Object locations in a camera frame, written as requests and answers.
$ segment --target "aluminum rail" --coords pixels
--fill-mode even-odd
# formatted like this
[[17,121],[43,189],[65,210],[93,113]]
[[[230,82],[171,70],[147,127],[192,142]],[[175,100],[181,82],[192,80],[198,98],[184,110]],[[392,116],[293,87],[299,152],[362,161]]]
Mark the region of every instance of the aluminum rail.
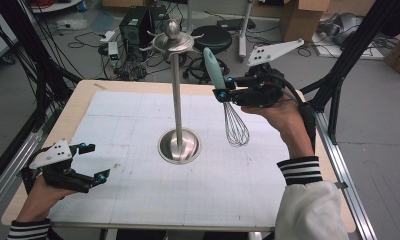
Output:
[[340,183],[346,183],[347,188],[343,189],[344,197],[350,208],[353,219],[356,223],[357,229],[363,240],[376,240],[374,229],[369,221],[365,208],[356,191],[356,187],[347,169],[344,158],[340,152],[340,148],[334,145],[328,134],[328,121],[324,113],[315,113],[316,126],[319,135],[322,138],[325,150],[327,151],[330,162],[333,166],[334,172]]
[[[48,108],[46,111],[46,117],[50,118],[53,115],[53,111],[56,108],[54,105]],[[25,141],[22,143],[21,147],[14,155],[10,164],[4,170],[0,176],[0,203],[2,202],[4,196],[9,191],[10,187],[13,185],[16,178],[19,178],[19,172],[22,167],[26,164],[31,155],[42,146],[44,143],[44,130],[40,127],[37,132],[31,132]]]

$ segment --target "whisk wire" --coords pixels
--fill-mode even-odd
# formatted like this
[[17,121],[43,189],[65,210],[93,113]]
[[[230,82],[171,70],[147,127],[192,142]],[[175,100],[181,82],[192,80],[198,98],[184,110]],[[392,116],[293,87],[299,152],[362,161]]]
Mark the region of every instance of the whisk wire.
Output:
[[225,130],[228,142],[233,147],[247,145],[250,139],[249,130],[229,102],[224,102]]

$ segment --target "white sleeve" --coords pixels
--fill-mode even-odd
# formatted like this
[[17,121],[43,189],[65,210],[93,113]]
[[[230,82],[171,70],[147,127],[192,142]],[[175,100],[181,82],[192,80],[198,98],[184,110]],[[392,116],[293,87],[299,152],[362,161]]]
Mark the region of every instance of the white sleeve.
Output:
[[275,240],[348,240],[340,193],[322,181],[317,157],[278,163],[288,184],[275,223]]
[[287,186],[275,223],[275,240],[349,239],[340,216],[340,194],[321,181]]

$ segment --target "concrete floor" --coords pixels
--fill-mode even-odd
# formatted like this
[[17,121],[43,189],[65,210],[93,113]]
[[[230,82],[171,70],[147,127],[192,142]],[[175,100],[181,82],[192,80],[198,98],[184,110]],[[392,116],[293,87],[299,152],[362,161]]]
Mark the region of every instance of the concrete floor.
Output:
[[[88,46],[71,49],[68,43],[74,41],[74,36],[89,31],[100,34],[113,30],[123,16],[120,12],[105,11],[97,1],[92,2],[91,7],[85,13],[67,9],[46,14],[46,19],[52,23],[57,18],[76,15],[88,20],[89,28],[85,30],[54,36],[62,51],[87,79],[99,75],[104,77],[97,49]],[[195,24],[215,24],[219,20],[213,16],[205,18],[203,13],[196,16]],[[257,31],[276,26],[272,20],[253,20],[257,24]],[[251,34],[279,40],[278,30]],[[87,36],[81,39],[86,43],[98,44],[99,38]],[[241,76],[248,67],[238,61],[237,35],[233,39],[230,49],[218,57],[229,65],[231,76]],[[253,43],[249,42],[247,52],[252,47]],[[336,61],[333,58],[318,57],[313,49],[310,51],[310,57],[292,51],[271,65],[283,72],[286,79],[300,89],[325,76]],[[147,72],[168,67],[167,63],[161,63],[157,67],[148,68]],[[170,76],[170,70],[165,70],[149,74],[141,81],[170,82]],[[186,84],[197,83],[192,78],[181,80]],[[34,101],[20,65],[0,64],[0,156],[35,109]],[[382,61],[359,60],[347,76],[342,89],[337,141],[377,238],[400,240],[400,75]],[[0,218],[18,184],[16,180],[0,204]],[[96,239],[99,235],[99,230],[93,229],[57,230],[68,240]],[[0,222],[0,239],[5,238],[7,232],[8,227]],[[355,234],[350,237],[358,239]]]

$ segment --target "striped cuff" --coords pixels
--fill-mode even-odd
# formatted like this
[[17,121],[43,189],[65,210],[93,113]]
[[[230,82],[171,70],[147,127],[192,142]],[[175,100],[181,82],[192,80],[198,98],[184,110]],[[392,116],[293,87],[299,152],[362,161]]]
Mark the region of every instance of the striped cuff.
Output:
[[13,221],[10,228],[8,240],[14,239],[30,239],[41,240],[46,239],[48,228],[50,227],[50,219],[46,218],[39,222],[17,222]]
[[322,181],[319,160],[316,156],[301,157],[277,163],[287,185]]

